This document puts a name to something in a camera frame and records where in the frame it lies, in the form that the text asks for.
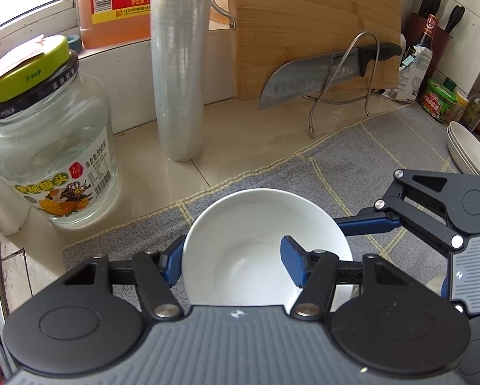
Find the glass jar green lid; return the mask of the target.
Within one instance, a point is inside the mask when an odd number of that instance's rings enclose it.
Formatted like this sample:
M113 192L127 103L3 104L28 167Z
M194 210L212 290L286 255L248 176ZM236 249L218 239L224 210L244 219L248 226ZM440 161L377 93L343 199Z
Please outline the glass jar green lid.
M0 58L0 178L66 229L91 225L116 199L109 92L62 35Z

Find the white clipped seasoning bag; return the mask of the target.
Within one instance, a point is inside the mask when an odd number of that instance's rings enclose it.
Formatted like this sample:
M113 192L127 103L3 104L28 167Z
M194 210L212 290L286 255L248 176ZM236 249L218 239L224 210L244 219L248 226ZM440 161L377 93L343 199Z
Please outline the white clipped seasoning bag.
M399 81L394 89L386 89L383 97L398 102L413 102L432 60L432 50L412 45L401 61Z

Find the small clear glass bottle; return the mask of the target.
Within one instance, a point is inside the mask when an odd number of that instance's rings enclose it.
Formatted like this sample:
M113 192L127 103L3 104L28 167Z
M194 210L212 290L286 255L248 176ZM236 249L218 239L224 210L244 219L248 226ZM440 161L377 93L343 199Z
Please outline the small clear glass bottle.
M468 101L461 124L468 130L472 131L480 122L480 92L474 94Z

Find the green lid sauce tub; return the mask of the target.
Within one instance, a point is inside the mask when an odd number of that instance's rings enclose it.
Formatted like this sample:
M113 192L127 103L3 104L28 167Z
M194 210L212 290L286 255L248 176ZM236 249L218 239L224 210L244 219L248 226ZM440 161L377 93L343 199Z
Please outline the green lid sauce tub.
M420 105L439 123L444 123L457 103L455 94L434 79L428 79Z

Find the yellow lid small jar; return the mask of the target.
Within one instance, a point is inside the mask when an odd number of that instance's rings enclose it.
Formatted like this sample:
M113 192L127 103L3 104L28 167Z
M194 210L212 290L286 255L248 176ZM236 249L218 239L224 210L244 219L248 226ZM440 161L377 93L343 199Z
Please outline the yellow lid small jar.
M468 98L461 90L455 89L454 94L456 96L456 104L450 111L449 122L460 121L468 106Z

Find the middle white oval plate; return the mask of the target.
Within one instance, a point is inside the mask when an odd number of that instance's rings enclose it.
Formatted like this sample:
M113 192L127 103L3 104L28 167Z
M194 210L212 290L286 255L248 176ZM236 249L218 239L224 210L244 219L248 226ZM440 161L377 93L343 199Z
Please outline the middle white oval plate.
M464 159L462 152L457 148L456 141L451 135L450 129L447 129L447 143L450 155L453 158L453 162L456 164L456 167L466 175L478 175L476 169Z

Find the bamboo cutting board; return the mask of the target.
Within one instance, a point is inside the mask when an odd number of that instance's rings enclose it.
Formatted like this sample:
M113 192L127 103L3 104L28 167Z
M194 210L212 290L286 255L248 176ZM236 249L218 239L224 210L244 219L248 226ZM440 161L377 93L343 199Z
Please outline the bamboo cutting board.
M257 99L287 62L401 40L400 0L229 0L234 96Z

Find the clear plastic wrap roll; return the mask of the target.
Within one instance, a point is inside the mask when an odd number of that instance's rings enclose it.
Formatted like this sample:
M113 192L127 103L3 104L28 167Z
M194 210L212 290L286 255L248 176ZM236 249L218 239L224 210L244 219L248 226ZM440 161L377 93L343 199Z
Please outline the clear plastic wrap roll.
M164 155L187 162L202 150L203 78L211 0L150 0L158 136Z

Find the white ceramic bowl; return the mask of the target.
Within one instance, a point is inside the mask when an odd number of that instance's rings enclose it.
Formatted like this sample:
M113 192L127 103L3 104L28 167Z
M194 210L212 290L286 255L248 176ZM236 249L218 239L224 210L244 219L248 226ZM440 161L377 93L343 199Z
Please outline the white ceramic bowl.
M436 276L426 283L426 287L445 299L448 295L449 280L446 275Z
M353 256L333 219L313 202L283 190L241 190L206 208L190 228L181 276L193 305L293 307L301 293L283 265L280 243Z

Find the dark red knife block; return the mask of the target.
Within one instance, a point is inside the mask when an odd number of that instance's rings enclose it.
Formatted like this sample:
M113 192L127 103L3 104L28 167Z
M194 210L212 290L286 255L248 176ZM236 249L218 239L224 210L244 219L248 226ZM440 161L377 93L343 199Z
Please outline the dark red knife block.
M412 12L403 27L402 35L408 45L425 43L432 51L432 59L424 78L429 79L435 72L442 59L450 40L451 32L460 23L465 13L465 7L456 5L450 12L448 22L444 28L436 16L442 0L422 0L418 12Z

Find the grey checked dish mat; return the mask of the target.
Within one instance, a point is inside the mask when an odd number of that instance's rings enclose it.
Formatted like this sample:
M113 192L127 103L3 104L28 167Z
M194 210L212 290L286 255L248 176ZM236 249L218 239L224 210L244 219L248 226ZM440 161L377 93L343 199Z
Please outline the grey checked dish mat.
M241 190L284 190L314 202L331 217L351 217L383 196L396 169L455 169L446 128L412 104L337 130L282 160L73 244L63 250L64 265L72 269L99 253L119 261L165 249L207 207ZM347 242L352 260L376 253L424 284L447 272L442 255L402 228L351 236ZM183 306L191 304L182 277L174 292Z

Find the orange cooking oil bottle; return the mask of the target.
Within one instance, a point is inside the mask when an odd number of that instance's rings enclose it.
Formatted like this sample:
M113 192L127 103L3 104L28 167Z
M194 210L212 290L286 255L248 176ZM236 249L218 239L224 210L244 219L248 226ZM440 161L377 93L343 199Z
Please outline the orange cooking oil bottle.
M82 45L97 49L150 36L150 0L76 0Z

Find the dark soy sauce bottle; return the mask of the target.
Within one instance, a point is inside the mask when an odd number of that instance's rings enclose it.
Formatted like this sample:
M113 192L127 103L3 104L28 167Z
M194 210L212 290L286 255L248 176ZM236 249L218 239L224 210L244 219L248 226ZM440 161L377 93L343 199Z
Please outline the dark soy sauce bottle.
M413 46L415 48L426 48L428 50L432 50L434 35L438 24L439 19L435 15L429 14L426 19L425 25L423 26L423 30L419 35L419 38L417 38L416 41L413 43Z

